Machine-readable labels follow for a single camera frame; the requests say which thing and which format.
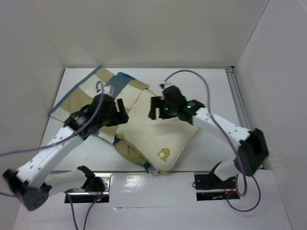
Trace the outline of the blue beige plaid pillowcase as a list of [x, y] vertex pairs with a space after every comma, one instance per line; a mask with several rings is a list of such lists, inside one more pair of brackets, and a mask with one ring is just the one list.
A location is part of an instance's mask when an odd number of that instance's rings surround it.
[[[114, 87], [113, 96], [122, 99], [126, 112], [129, 112], [133, 104], [143, 91], [148, 91], [149, 85], [145, 84], [133, 76], [118, 72], [113, 74], [101, 66], [94, 69], [84, 79], [73, 86], [50, 111], [50, 116], [58, 121], [65, 121], [70, 114], [81, 110], [90, 104], [96, 95], [95, 85], [101, 80], [105, 86]], [[146, 171], [151, 168], [151, 164], [132, 146], [124, 140], [116, 137], [118, 126], [103, 127], [96, 134], [96, 139], [100, 144], [106, 145], [116, 151], [119, 155], [130, 162], [141, 165]]]

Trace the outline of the cream pillow with duck patch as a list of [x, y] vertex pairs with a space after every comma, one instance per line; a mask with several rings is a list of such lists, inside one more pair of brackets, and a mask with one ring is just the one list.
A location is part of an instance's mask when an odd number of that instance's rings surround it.
[[153, 94], [144, 90], [128, 112], [129, 121], [116, 132], [117, 152], [130, 162], [151, 166], [166, 173], [175, 166], [198, 128], [179, 120], [148, 117]]

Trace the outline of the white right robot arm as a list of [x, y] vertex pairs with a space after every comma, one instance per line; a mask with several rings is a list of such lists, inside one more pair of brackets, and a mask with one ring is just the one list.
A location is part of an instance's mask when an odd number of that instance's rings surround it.
[[237, 126], [211, 112], [203, 103], [197, 100], [187, 101], [180, 89], [171, 85], [163, 89], [162, 96], [151, 98], [149, 118], [155, 120], [175, 117], [208, 131], [234, 150], [234, 160], [218, 163], [212, 169], [209, 182], [215, 188], [221, 187], [226, 180], [240, 173], [253, 176], [269, 155], [261, 130]]

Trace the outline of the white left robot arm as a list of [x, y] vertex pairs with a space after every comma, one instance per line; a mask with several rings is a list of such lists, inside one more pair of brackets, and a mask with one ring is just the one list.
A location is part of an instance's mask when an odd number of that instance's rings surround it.
[[29, 211], [41, 207], [50, 196], [72, 188], [84, 191], [102, 188], [103, 181], [84, 165], [67, 173], [52, 175], [51, 172], [100, 128], [125, 124], [128, 119], [122, 99], [100, 93], [91, 104], [69, 115], [48, 146], [17, 170], [7, 169], [3, 179]]

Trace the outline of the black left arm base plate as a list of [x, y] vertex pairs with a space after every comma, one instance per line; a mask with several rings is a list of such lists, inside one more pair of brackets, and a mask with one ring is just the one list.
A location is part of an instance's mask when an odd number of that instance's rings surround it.
[[67, 190], [74, 204], [90, 204], [94, 200], [96, 203], [108, 203], [109, 202], [109, 191], [111, 174], [109, 173], [96, 173], [96, 177], [100, 178], [98, 182], [88, 189], [73, 188]]

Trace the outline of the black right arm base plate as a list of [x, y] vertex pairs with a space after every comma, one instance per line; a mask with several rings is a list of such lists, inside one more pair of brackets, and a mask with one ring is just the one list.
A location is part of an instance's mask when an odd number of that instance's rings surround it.
[[240, 199], [236, 192], [235, 177], [226, 181], [212, 181], [209, 174], [195, 174], [192, 187], [196, 190], [197, 201], [216, 201], [229, 199]]

